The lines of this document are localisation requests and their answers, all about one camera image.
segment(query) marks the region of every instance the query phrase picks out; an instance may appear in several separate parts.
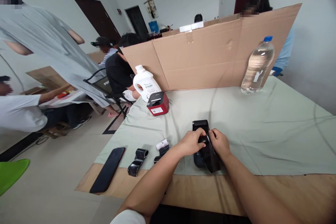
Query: black device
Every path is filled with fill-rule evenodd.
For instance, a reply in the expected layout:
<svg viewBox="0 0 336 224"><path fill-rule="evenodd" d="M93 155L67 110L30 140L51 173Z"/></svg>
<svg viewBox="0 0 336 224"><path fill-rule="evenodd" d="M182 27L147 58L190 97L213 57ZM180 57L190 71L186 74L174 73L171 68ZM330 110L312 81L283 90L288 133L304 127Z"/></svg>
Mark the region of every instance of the black device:
<svg viewBox="0 0 336 224"><path fill-rule="evenodd" d="M148 155L148 150L146 149L138 148L136 150L134 161L131 163L131 165L127 169L128 175L133 176L133 177L136 177L138 175L140 166L145 161L147 155Z"/></svg>
<svg viewBox="0 0 336 224"><path fill-rule="evenodd" d="M221 169L219 165L219 158L212 146L209 136L209 123L208 120L199 120L192 122L192 130L195 131L198 128L204 129L206 135L200 136L198 142L205 143L206 147L200 149L199 152L194 154L194 163L198 168L207 168L209 172L213 173Z"/></svg>
<svg viewBox="0 0 336 224"><path fill-rule="evenodd" d="M125 147L112 150L96 181L93 183L90 193L102 193L108 189L125 150Z"/></svg>
<svg viewBox="0 0 336 224"><path fill-rule="evenodd" d="M156 148L158 149L160 156L156 156L154 158L154 164L156 164L162 158L162 156L164 154L166 154L167 151L169 151L169 142L168 142L168 140L165 139L165 140L161 141L160 143L158 143L156 145Z"/></svg>

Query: blue bottle cap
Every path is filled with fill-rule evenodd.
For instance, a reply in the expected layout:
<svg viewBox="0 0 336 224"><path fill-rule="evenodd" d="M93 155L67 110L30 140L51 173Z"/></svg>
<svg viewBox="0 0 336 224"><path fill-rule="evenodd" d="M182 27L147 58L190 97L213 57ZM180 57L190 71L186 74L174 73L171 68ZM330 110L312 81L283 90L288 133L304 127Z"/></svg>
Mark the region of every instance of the blue bottle cap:
<svg viewBox="0 0 336 224"><path fill-rule="evenodd" d="M272 41L273 36L267 36L264 38L264 42L270 42Z"/></svg>

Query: smartphone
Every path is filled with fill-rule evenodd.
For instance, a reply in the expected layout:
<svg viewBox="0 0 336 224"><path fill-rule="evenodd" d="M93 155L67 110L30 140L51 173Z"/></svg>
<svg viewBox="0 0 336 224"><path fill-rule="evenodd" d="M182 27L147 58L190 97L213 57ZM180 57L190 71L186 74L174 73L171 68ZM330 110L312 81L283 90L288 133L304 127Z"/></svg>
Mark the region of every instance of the smartphone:
<svg viewBox="0 0 336 224"><path fill-rule="evenodd" d="M195 131L198 128L204 129L206 135L200 136L198 142L205 143L206 147L200 149L199 152L194 154L194 164L198 168L207 168L211 173L220 170L219 158L212 146L211 139L209 136L209 123L208 120L199 120L192 122L192 130Z"/></svg>
<svg viewBox="0 0 336 224"><path fill-rule="evenodd" d="M120 147L112 150L103 168L98 174L98 177L93 183L90 189L90 193L103 193L109 188L125 150L125 147Z"/></svg>

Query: wall picture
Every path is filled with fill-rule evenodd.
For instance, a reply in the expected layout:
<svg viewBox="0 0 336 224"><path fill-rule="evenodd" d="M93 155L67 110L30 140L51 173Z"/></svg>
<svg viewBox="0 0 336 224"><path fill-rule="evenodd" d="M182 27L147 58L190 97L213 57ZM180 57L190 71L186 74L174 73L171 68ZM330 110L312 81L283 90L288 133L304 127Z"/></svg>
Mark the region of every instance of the wall picture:
<svg viewBox="0 0 336 224"><path fill-rule="evenodd" d="M159 17L159 13L156 9L154 0L147 0L146 2L144 2L144 5L151 20Z"/></svg>

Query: plastic water bottle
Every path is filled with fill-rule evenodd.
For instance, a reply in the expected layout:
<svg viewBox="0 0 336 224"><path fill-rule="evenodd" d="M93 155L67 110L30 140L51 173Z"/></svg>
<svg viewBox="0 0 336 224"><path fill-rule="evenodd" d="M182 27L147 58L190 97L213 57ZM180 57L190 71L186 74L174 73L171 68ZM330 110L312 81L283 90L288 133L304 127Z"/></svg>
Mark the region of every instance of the plastic water bottle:
<svg viewBox="0 0 336 224"><path fill-rule="evenodd" d="M241 83L241 90L244 93L254 93L260 88L265 72L274 58L272 38L273 36L265 37L264 42L251 54L244 80Z"/></svg>

